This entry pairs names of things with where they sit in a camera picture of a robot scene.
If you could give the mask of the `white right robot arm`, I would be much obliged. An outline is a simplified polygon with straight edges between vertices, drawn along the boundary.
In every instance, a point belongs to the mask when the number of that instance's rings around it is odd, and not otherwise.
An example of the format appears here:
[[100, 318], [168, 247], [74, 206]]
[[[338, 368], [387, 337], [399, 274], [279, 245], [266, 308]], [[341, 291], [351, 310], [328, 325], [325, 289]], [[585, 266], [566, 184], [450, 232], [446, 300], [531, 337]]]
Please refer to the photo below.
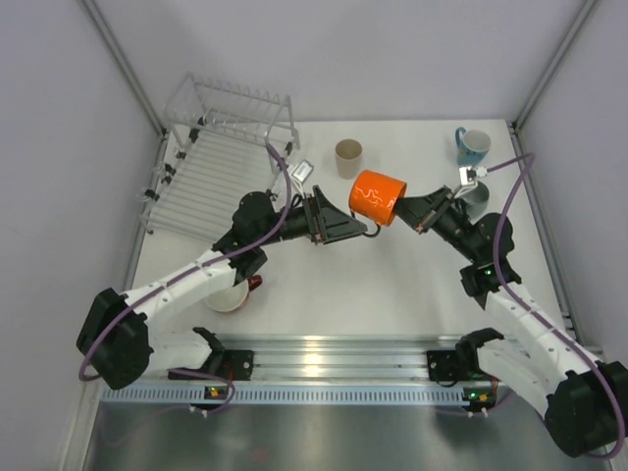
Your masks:
[[586, 350], [549, 316], [511, 268], [513, 228], [503, 213], [471, 222], [444, 186], [401, 197], [395, 215], [421, 235], [434, 232], [463, 255], [466, 294], [496, 322], [456, 345], [473, 372], [494, 376], [542, 418], [558, 448], [571, 457], [610, 445], [616, 456], [627, 437], [627, 370]]

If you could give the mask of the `blue mug white interior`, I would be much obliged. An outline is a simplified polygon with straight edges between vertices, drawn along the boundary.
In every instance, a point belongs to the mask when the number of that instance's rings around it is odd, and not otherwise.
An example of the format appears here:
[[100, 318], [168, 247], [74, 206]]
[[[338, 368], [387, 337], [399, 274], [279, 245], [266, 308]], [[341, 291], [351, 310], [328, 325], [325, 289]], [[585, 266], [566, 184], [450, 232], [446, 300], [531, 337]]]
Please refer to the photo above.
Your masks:
[[466, 128], [460, 127], [455, 130], [454, 138], [459, 167], [478, 166], [492, 147], [492, 140], [484, 131], [468, 131]]

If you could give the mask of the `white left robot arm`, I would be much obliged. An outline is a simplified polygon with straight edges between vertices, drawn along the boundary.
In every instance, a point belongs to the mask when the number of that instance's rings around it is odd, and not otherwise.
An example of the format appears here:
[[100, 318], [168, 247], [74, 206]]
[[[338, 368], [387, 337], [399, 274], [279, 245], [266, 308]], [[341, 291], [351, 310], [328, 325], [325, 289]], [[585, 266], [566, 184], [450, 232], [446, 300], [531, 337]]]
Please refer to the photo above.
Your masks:
[[247, 193], [232, 216], [231, 228], [198, 259], [171, 275], [122, 293], [98, 293], [79, 331], [82, 366], [92, 367], [113, 390], [149, 373], [185, 369], [213, 374], [224, 348], [208, 329], [183, 333], [172, 319], [215, 293], [246, 287], [266, 263], [267, 244], [307, 237], [329, 244], [362, 236], [364, 223], [334, 206], [315, 186], [296, 207], [276, 211], [266, 192]]

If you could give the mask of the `orange mug black handle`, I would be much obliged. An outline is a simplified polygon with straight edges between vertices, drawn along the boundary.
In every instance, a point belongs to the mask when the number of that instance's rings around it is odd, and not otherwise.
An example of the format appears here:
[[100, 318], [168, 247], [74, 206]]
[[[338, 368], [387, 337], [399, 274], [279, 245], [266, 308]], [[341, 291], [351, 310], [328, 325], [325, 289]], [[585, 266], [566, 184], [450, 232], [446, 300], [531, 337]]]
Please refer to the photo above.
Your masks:
[[355, 179], [348, 197], [349, 213], [366, 217], [376, 224], [368, 238], [376, 237], [382, 227], [388, 227], [395, 218], [394, 206], [404, 197], [407, 183], [371, 170], [361, 172]]

